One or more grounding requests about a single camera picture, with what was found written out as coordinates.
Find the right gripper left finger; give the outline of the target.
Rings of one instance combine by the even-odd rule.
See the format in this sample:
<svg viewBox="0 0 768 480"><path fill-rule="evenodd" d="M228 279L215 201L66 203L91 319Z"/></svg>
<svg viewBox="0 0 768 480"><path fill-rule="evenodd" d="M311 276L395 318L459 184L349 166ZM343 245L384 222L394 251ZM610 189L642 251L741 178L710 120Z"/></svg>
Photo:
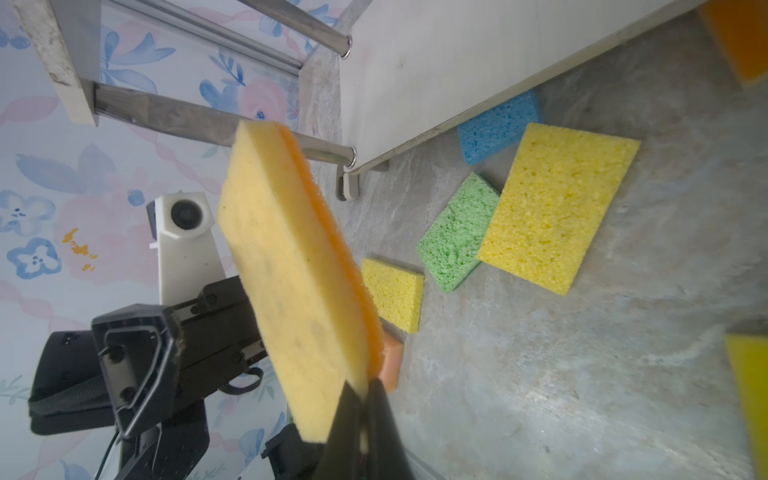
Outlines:
<svg viewBox="0 0 768 480"><path fill-rule="evenodd" d="M360 474L363 402L345 383L313 480L355 480Z"/></svg>

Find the pale yellow orange-backed sponge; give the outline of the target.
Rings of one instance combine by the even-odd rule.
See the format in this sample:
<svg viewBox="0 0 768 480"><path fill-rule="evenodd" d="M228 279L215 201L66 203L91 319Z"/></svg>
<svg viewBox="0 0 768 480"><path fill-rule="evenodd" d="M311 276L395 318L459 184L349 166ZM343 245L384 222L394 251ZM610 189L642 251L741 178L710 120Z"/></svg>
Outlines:
<svg viewBox="0 0 768 480"><path fill-rule="evenodd" d="M216 223L227 241L301 438L327 441L344 386L383 366L372 297L297 138L239 124Z"/></svg>

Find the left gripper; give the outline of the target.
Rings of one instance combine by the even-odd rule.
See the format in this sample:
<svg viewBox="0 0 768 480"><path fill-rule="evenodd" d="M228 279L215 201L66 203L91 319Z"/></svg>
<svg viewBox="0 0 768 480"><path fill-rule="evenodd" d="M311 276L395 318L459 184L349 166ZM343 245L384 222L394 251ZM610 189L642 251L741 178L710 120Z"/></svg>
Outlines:
<svg viewBox="0 0 768 480"><path fill-rule="evenodd" d="M205 399L266 355L239 277L175 306L134 304L101 315L91 331L125 438Z"/></svg>

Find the orange sponge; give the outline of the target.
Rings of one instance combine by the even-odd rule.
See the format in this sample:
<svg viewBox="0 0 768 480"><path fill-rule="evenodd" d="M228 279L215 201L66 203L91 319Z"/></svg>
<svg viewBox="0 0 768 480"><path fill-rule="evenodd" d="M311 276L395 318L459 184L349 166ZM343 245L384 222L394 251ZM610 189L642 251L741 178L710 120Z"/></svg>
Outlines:
<svg viewBox="0 0 768 480"><path fill-rule="evenodd" d="M697 14L743 87L767 79L767 1L712 0Z"/></svg>

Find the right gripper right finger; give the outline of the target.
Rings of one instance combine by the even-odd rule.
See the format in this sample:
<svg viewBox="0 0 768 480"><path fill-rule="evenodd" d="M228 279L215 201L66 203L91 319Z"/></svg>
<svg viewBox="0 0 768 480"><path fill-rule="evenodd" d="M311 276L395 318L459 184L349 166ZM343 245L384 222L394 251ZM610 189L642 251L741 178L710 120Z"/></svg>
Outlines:
<svg viewBox="0 0 768 480"><path fill-rule="evenodd" d="M368 453L366 478L372 480L415 480L401 441L387 392L381 379L369 385L364 409Z"/></svg>

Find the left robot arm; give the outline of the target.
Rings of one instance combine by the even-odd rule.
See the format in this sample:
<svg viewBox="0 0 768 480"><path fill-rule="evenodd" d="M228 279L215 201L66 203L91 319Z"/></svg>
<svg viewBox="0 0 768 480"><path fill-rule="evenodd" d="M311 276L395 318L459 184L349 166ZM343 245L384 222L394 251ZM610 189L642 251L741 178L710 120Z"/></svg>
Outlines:
<svg viewBox="0 0 768 480"><path fill-rule="evenodd" d="M185 479L210 443L206 398L256 389L266 356L238 277L177 305L129 305L94 318L88 330L50 335L28 400L31 429L113 426L117 478ZM242 374L258 380L232 386Z"/></svg>

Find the yellow cellulose sponge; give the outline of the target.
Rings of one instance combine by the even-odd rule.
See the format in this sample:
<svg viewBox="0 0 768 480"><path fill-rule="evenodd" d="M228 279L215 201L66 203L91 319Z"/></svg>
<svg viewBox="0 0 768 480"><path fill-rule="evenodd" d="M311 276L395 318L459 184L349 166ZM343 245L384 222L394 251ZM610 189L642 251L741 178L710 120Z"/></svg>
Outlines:
<svg viewBox="0 0 768 480"><path fill-rule="evenodd" d="M529 124L478 259L567 295L640 146L635 139Z"/></svg>

